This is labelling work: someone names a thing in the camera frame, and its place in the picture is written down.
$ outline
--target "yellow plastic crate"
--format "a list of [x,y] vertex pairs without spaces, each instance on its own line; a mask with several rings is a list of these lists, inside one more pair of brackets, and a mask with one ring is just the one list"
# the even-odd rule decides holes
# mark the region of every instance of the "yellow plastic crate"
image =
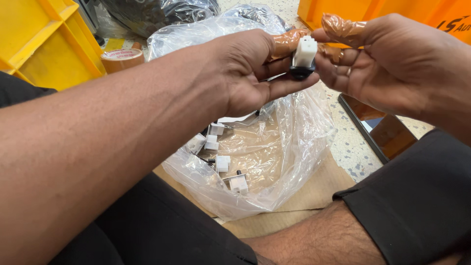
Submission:
[[471,44],[471,0],[300,0],[298,15],[311,30],[321,27],[322,13],[352,21],[399,13]]
[[73,0],[0,0],[0,70],[63,90],[103,76],[103,53]]

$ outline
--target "white plastic connector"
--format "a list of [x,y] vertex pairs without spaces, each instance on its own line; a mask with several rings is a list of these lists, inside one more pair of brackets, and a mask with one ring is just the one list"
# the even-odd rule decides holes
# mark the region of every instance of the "white plastic connector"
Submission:
[[206,136],[206,144],[204,145],[204,149],[206,150],[218,150],[219,143],[217,135],[207,135]]
[[216,167],[218,172],[227,172],[229,171],[229,165],[231,164],[230,156],[218,156],[216,155]]
[[210,135],[222,135],[224,133],[224,125],[219,123],[212,123],[209,126],[208,134]]
[[187,145],[190,148],[190,151],[197,155],[203,147],[204,143],[206,143],[206,137],[199,133],[193,136],[193,138],[187,142]]
[[317,41],[311,36],[304,36],[299,40],[298,48],[293,57],[293,66],[311,67],[317,53]]
[[230,178],[229,186],[231,190],[239,192],[242,195],[247,194],[249,191],[249,188],[247,187],[247,181],[245,180],[245,174]]

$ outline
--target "roll of tape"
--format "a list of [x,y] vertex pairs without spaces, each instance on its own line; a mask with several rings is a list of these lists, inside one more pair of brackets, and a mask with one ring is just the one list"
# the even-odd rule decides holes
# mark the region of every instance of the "roll of tape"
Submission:
[[119,72],[144,63],[144,53],[138,49],[119,49],[104,52],[101,62],[108,74]]

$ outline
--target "table surface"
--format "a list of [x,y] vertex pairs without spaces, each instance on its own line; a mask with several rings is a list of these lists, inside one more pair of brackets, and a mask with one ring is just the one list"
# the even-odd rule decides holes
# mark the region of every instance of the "table surface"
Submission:
[[[226,10],[235,4],[247,2],[249,1],[219,0],[219,5],[221,10]],[[297,15],[299,0],[259,0],[257,3],[268,5],[277,15],[297,28],[306,28]],[[139,37],[126,40],[123,48],[130,48],[135,41],[143,44],[144,53],[147,53],[146,40]],[[337,134],[331,146],[332,155],[337,164],[345,169],[355,182],[359,182],[379,169],[382,163],[339,104],[337,98],[340,93],[329,89],[323,83],[322,86],[337,128]],[[411,118],[399,117],[399,119],[418,139],[434,128],[430,124]]]

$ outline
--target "black plastic bag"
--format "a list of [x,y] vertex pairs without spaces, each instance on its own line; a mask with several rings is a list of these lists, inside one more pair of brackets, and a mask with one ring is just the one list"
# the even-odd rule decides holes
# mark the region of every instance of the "black plastic bag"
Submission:
[[101,0],[124,27],[147,38],[158,29],[215,16],[216,0]]

